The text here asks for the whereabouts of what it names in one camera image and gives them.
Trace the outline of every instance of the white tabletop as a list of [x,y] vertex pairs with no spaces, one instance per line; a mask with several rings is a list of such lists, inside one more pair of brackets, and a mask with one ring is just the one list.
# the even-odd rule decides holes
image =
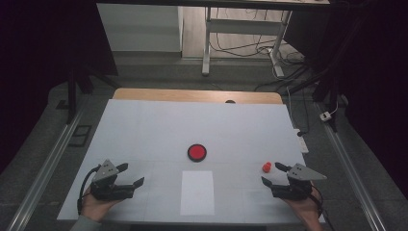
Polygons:
[[[188,148],[204,145],[192,162]],[[134,197],[106,219],[153,223],[297,223],[261,176],[287,185],[286,173],[265,162],[304,165],[285,105],[110,100],[58,219],[77,219],[76,200],[86,174],[106,159],[129,168],[118,185],[145,177]]]

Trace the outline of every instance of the paper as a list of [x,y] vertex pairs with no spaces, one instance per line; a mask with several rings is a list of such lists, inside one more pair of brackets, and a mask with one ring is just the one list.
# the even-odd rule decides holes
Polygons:
[[180,215],[214,215],[212,171],[183,171]]

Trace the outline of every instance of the floor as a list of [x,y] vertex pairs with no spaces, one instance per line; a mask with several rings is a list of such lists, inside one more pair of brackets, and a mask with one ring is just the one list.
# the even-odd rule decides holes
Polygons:
[[[199,53],[190,57],[199,57]],[[237,60],[214,59],[211,61],[211,73],[207,78],[201,76],[201,62],[197,59],[163,55],[126,56],[116,54],[115,60],[119,76],[111,78],[126,88],[189,89],[189,90],[241,90],[254,91],[259,85],[274,83],[257,88],[258,91],[285,92],[271,74],[271,64],[267,59]],[[284,66],[285,74],[290,74],[296,66]],[[290,85],[298,84],[310,77],[304,73]],[[72,137],[64,154],[49,179],[47,187],[33,213],[28,216],[25,230],[69,230],[72,223],[60,222],[56,217],[64,203],[76,172],[87,153],[91,138],[102,116],[105,105],[114,93],[114,89],[99,79],[91,77],[95,89],[91,95],[78,92],[80,105],[85,104],[78,127],[88,127],[89,135]],[[304,139],[309,153],[304,156],[306,164],[324,172],[328,180],[317,182],[324,195],[324,207],[336,230],[373,230],[368,223],[362,204],[355,196],[339,156],[328,139],[325,125],[319,120],[320,111],[311,100],[310,86],[300,92],[284,97],[284,102],[293,116],[294,126],[305,131]],[[47,155],[57,141],[57,137],[66,127],[67,85],[55,87],[49,93],[49,103],[35,129],[19,150],[9,167],[0,175],[0,230],[6,230],[27,191],[32,186]],[[403,231],[408,227],[408,202],[387,171],[378,162],[370,148],[348,124],[344,116],[346,104],[340,101],[337,111],[338,135],[354,164],[358,175],[370,194],[387,230]],[[171,230],[170,226],[130,226],[105,222],[102,230]],[[197,230],[197,226],[184,226],[185,230]],[[211,227],[208,230],[221,230]],[[262,230],[303,230],[300,225],[261,227]],[[260,230],[247,227],[244,230]]]

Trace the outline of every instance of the power adapter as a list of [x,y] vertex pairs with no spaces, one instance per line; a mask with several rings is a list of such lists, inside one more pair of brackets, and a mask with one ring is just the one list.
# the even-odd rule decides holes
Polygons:
[[329,114],[329,112],[325,112],[323,114],[320,114],[320,119],[322,121],[327,121],[331,118],[331,115]]

